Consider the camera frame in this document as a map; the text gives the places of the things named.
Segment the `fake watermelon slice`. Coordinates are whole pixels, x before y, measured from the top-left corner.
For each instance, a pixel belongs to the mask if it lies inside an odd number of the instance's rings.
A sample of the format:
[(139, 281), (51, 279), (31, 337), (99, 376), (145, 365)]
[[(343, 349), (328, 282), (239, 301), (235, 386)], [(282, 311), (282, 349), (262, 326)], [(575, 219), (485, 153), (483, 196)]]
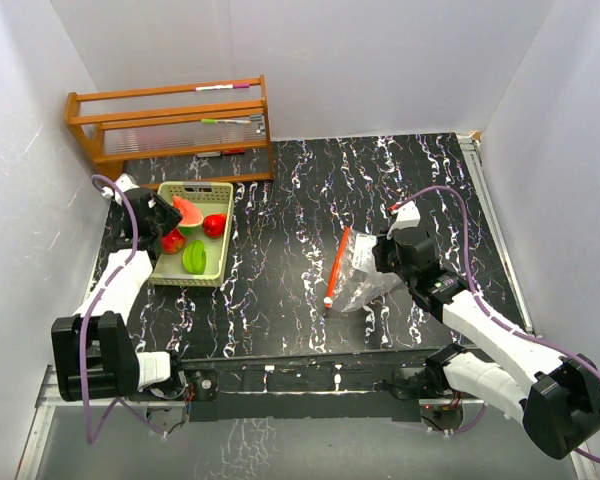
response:
[(173, 196), (172, 204), (182, 216), (177, 230), (184, 237), (192, 236), (204, 221), (203, 213), (193, 202), (180, 196)]

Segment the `green fake leaf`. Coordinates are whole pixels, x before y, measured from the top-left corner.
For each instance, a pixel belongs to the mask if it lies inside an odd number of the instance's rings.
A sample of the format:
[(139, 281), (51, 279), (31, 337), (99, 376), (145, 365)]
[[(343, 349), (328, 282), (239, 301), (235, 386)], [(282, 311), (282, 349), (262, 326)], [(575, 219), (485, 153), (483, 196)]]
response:
[(189, 243), (182, 252), (183, 267), (192, 275), (201, 275), (205, 272), (206, 259), (205, 245), (201, 240)]

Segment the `clear zip top bag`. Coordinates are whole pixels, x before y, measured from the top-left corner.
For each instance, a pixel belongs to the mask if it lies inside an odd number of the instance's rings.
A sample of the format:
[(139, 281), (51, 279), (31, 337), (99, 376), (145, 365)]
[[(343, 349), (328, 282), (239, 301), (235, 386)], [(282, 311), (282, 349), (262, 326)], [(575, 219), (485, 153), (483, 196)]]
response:
[(323, 300), (327, 310), (357, 311), (401, 284), (396, 274), (376, 270), (372, 249), (377, 240), (351, 227), (344, 229)]

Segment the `red fake wax apple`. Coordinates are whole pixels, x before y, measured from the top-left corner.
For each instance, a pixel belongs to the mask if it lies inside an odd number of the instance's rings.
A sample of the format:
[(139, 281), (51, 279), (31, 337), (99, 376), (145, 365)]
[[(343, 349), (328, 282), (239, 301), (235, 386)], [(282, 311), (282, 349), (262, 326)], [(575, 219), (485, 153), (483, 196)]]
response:
[(207, 215), (202, 223), (204, 234), (210, 239), (221, 238), (226, 230), (227, 215), (225, 213)]

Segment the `pale green plastic basket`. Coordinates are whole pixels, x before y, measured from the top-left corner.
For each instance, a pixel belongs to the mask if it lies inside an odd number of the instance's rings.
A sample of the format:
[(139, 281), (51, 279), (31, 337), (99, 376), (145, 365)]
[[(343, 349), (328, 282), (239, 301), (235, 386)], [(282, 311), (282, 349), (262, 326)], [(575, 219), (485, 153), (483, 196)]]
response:
[(164, 182), (159, 196), (182, 216), (158, 243), (149, 281), (178, 287), (219, 287), (224, 282), (234, 187), (223, 182)]

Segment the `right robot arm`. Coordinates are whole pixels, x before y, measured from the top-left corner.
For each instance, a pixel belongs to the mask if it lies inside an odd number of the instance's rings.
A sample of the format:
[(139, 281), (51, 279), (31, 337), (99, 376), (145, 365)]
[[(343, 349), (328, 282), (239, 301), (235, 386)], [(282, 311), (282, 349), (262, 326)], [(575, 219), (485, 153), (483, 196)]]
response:
[(517, 421), (543, 453), (562, 459), (600, 431), (600, 378), (581, 354), (566, 353), (500, 319), (459, 274), (442, 267), (419, 228), (379, 235), (376, 269), (396, 275), (414, 303), (467, 337), (486, 360), (448, 346), (426, 361), (427, 388), (468, 393)]

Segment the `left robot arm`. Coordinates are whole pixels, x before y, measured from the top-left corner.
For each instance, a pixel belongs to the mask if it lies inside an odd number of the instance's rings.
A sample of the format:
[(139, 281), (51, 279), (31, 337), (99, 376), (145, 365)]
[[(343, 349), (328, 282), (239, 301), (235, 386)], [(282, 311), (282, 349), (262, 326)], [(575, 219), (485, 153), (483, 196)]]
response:
[(118, 205), (124, 214), (120, 237), (106, 268), (83, 304), (69, 317), (55, 320), (51, 339), (60, 396), (68, 402), (128, 397), (154, 388), (174, 399), (186, 387), (187, 376), (174, 366), (167, 351), (138, 352), (127, 322), (140, 290), (151, 276), (160, 253), (160, 240), (181, 220), (176, 209), (144, 187), (125, 192)]

